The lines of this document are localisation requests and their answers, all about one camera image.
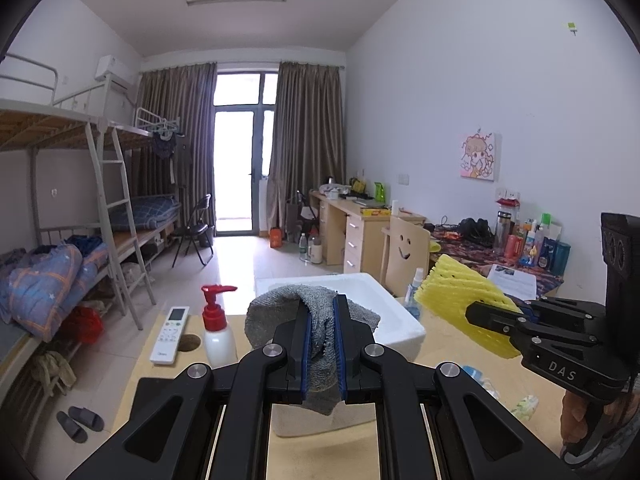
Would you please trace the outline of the grey jacket forearm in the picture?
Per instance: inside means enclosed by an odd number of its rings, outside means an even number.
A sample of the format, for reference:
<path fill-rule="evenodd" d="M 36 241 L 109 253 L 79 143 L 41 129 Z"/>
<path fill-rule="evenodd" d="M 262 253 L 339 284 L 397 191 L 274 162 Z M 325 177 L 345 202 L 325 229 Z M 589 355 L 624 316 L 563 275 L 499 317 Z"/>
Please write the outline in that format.
<path fill-rule="evenodd" d="M 586 458 L 569 458 L 566 463 L 587 477 L 604 477 L 613 471 L 614 466 L 629 450 L 638 432 L 639 419 L 635 417 L 625 426 L 616 430 L 612 437 L 605 438 Z"/>

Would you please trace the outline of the person's right hand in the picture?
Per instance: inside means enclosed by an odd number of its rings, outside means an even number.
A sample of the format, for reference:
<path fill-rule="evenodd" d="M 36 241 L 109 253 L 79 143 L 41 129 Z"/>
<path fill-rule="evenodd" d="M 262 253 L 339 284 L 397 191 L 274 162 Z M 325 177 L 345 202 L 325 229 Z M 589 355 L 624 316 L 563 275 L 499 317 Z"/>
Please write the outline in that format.
<path fill-rule="evenodd" d="M 589 402 L 575 393 L 567 391 L 562 400 L 561 438 L 564 444 L 581 441 L 588 434 L 586 413 Z M 603 418 L 616 425 L 625 425 L 638 411 L 639 396 L 635 393 L 625 393 L 615 402 L 603 408 Z"/>

